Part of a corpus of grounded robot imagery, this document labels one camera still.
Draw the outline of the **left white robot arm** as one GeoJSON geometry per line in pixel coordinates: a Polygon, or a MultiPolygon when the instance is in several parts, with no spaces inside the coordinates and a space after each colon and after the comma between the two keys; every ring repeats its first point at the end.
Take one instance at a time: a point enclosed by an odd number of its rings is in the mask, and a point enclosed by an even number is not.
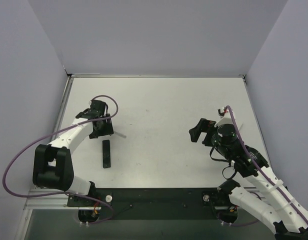
{"type": "Polygon", "coordinates": [[[50,143],[36,147],[32,181],[41,188],[79,194],[78,199],[90,206],[97,199],[95,184],[75,175],[72,153],[86,138],[97,139],[114,133],[108,104],[93,99],[89,108],[77,114],[70,126],[71,129],[50,143]]]}

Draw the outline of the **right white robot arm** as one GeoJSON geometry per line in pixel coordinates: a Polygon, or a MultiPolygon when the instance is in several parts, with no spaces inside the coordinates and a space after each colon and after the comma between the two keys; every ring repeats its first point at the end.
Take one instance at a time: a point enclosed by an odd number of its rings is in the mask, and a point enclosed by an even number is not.
{"type": "Polygon", "coordinates": [[[267,160],[243,144],[237,125],[202,118],[189,130],[191,142],[196,143],[201,133],[206,134],[202,144],[222,155],[220,161],[233,166],[265,198],[257,198],[230,178],[219,186],[229,201],[263,223],[277,240],[308,240],[308,211],[292,197],[267,160]]]}

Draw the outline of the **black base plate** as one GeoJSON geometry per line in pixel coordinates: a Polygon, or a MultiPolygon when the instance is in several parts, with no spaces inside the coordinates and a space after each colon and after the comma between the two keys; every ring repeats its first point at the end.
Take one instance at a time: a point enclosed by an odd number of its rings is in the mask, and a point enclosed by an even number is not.
{"type": "Polygon", "coordinates": [[[68,207],[77,207],[82,219],[103,218],[114,214],[115,220],[214,220],[233,223],[237,207],[229,197],[212,188],[97,188],[95,196],[109,204],[108,209],[95,201],[70,196],[68,207]]]}

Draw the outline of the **black remote control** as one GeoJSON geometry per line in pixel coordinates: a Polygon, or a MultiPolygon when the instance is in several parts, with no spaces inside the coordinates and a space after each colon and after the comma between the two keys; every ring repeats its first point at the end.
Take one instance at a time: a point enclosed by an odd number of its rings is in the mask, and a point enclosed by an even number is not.
{"type": "Polygon", "coordinates": [[[109,139],[102,141],[102,166],[104,169],[111,167],[111,145],[109,139]]]}

